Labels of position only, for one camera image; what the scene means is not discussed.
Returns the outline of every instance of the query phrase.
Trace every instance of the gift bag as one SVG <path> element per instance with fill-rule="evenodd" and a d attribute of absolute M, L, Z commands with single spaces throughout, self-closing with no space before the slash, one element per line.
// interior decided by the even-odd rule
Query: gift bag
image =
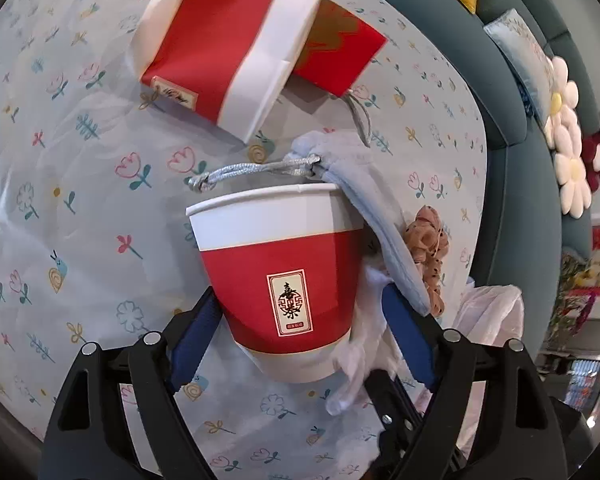
<path fill-rule="evenodd" d="M 294 74 L 341 97 L 385 43 L 359 17 L 331 0 L 320 0 Z"/>
<path fill-rule="evenodd" d="M 301 53 L 320 0 L 151 0 L 131 41 L 138 79 L 247 142 Z"/>
<path fill-rule="evenodd" d="M 138 80 L 248 142 L 292 71 L 341 97 L 386 38 L 331 0 L 151 0 Z"/>

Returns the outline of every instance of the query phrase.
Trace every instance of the paper cup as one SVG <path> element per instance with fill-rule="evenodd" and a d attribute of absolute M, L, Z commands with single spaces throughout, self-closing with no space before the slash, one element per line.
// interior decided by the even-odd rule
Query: paper cup
<path fill-rule="evenodd" d="M 349 338 L 363 220 L 334 184 L 249 190 L 187 208 L 235 341 L 269 377 L 317 381 Z"/>

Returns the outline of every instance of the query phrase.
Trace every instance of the cup label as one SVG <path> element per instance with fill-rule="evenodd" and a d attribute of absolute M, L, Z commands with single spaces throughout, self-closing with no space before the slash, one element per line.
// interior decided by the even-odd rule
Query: cup label
<path fill-rule="evenodd" d="M 273 316 L 280 337 L 312 332 L 304 269 L 268 274 Z"/>
<path fill-rule="evenodd" d="M 151 88 L 156 90 L 158 94 L 173 99 L 182 106 L 187 107 L 194 112 L 196 111 L 198 94 L 195 92 L 187 90 L 182 86 L 178 86 L 171 81 L 167 81 L 166 79 L 163 79 L 157 75 L 151 79 Z"/>

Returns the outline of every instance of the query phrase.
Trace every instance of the gray cord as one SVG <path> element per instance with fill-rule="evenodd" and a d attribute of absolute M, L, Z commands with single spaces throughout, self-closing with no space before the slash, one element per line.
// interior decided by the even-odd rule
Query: gray cord
<path fill-rule="evenodd" d="M 189 179 L 189 189 L 192 191 L 205 192 L 212 190 L 218 182 L 225 179 L 233 178 L 253 173 L 270 173 L 287 174 L 291 176 L 313 176 L 312 165 L 320 162 L 318 155 L 309 155 L 306 158 L 288 158 L 279 162 L 270 162 L 269 164 L 251 164 L 245 162 L 243 164 L 231 164 L 224 166 L 218 170 L 205 171 L 197 177 Z"/>
<path fill-rule="evenodd" d="M 370 139 L 371 139 L 371 117 L 369 116 L 369 112 L 366 111 L 365 105 L 363 105 L 359 99 L 353 95 L 351 90 L 347 90 L 345 94 L 341 97 L 341 99 L 347 104 L 349 110 L 351 111 L 351 115 L 353 116 L 353 122 L 356 125 L 356 130 L 358 131 L 358 135 L 360 136 L 360 140 L 366 147 L 370 147 Z M 360 119 L 360 114 L 356 108 L 356 104 L 360 107 L 360 109 L 364 112 L 366 117 L 366 133 L 364 126 L 362 125 L 362 120 Z"/>
<path fill-rule="evenodd" d="M 371 117 L 369 117 L 365 105 L 353 95 L 351 90 L 347 90 L 341 99 L 347 104 L 347 107 L 349 107 L 349 110 L 351 111 L 360 140 L 362 140 L 362 143 L 366 147 L 369 147 L 369 139 L 371 138 Z M 356 104 L 364 112 L 366 117 L 366 133 Z M 291 176 L 314 176 L 315 173 L 312 170 L 312 165 L 317 164 L 318 162 L 320 162 L 320 156 L 309 155 L 306 158 L 285 158 L 279 162 L 270 162 L 269 164 L 251 164 L 248 162 L 243 164 L 231 164 L 215 171 L 205 171 L 197 177 L 191 177 L 188 186 L 192 191 L 205 192 L 212 190 L 218 182 L 222 182 L 225 179 L 233 178 L 234 176 L 264 172 L 288 174 Z"/>

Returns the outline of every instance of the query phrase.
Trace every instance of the metal bolt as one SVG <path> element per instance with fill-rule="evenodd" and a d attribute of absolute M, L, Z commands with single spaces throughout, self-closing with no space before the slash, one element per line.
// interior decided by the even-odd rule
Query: metal bolt
<path fill-rule="evenodd" d="M 142 341 L 144 341 L 145 345 L 155 345 L 160 341 L 160 332 L 149 332 L 144 335 Z"/>
<path fill-rule="evenodd" d="M 460 341 L 460 333 L 458 330 L 453 330 L 452 328 L 445 330 L 443 336 L 445 337 L 445 340 L 449 341 L 450 343 L 457 343 Z"/>
<path fill-rule="evenodd" d="M 509 348 L 511 348 L 514 352 L 522 352 L 525 349 L 525 346 L 522 344 L 520 339 L 511 339 L 509 341 Z"/>
<path fill-rule="evenodd" d="M 84 355 L 91 355 L 98 349 L 96 343 L 85 343 L 82 345 L 82 353 Z"/>

